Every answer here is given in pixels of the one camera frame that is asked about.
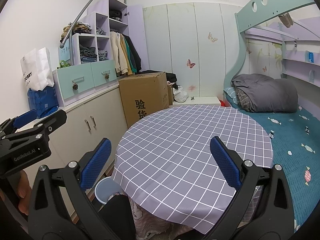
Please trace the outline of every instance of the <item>human hand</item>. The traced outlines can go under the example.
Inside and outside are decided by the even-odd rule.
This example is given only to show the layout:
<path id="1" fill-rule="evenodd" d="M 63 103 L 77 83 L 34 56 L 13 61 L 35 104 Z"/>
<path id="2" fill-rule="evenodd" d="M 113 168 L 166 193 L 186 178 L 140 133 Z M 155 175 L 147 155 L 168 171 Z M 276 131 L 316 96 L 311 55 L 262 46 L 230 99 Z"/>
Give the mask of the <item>human hand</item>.
<path id="1" fill-rule="evenodd" d="M 18 195 L 21 197 L 18 208 L 21 213 L 29 215 L 29 202 L 31 197 L 31 187 L 29 184 L 28 175 L 25 171 L 20 171 L 20 181 L 18 183 L 17 192 Z M 0 190 L 0 196 L 2 200 L 4 200 L 4 194 Z"/>

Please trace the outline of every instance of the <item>gray blanket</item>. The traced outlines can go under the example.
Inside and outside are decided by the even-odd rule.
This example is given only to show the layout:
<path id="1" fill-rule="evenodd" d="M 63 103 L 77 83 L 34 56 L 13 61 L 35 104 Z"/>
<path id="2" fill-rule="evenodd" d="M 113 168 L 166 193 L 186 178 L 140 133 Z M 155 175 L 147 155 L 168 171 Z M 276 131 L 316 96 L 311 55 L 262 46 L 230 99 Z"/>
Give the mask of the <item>gray blanket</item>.
<path id="1" fill-rule="evenodd" d="M 247 111 L 294 113 L 298 109 L 297 89 L 287 79 L 273 79 L 260 74 L 241 74 L 231 82 L 243 101 L 246 101 Z"/>

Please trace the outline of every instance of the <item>checkered tablecloth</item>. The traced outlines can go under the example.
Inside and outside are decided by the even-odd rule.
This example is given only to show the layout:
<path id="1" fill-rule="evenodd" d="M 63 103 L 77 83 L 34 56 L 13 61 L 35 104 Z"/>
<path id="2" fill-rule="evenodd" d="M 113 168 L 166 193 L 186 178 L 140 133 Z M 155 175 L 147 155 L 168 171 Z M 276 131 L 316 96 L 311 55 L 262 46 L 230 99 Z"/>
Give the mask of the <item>checkered tablecloth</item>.
<path id="1" fill-rule="evenodd" d="M 206 234 L 235 194 L 210 153 L 214 136 L 243 160 L 272 166 L 270 138 L 255 120 L 231 107 L 195 105 L 134 124 L 119 143 L 112 176 L 150 213 Z"/>

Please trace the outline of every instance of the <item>blue bag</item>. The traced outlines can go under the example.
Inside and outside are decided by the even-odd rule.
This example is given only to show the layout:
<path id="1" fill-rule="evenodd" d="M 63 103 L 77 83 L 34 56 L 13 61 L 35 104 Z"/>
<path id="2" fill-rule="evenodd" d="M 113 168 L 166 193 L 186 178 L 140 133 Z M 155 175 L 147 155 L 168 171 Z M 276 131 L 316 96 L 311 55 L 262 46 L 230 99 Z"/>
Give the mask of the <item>blue bag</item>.
<path id="1" fill-rule="evenodd" d="M 47 86 L 42 91 L 32 91 L 29 89 L 28 101 L 30 110 L 36 110 L 39 119 L 54 113 L 59 108 L 54 87 Z"/>

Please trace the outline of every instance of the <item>metal handrail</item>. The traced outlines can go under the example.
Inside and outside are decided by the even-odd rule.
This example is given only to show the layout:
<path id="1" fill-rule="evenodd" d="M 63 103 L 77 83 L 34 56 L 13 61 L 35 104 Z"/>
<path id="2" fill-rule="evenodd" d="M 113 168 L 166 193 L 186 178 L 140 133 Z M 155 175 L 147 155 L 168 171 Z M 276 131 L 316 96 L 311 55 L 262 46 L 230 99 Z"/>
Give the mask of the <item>metal handrail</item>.
<path id="1" fill-rule="evenodd" d="M 78 20 L 80 19 L 81 15 L 84 13 L 84 11 L 88 8 L 88 6 L 92 3 L 93 0 L 89 0 L 89 2 L 83 7 L 79 15 L 76 17 L 76 19 L 73 21 L 73 23 L 70 26 L 70 29 L 68 30 L 67 35 L 64 37 L 63 41 L 60 44 L 60 48 L 63 49 L 64 45 L 67 42 L 67 39 L 69 37 L 69 51 L 70 51 L 70 59 L 71 59 L 71 65 L 73 66 L 75 64 L 73 59 L 73 44 L 72 44 L 72 30 L 73 27 L 76 25 Z"/>

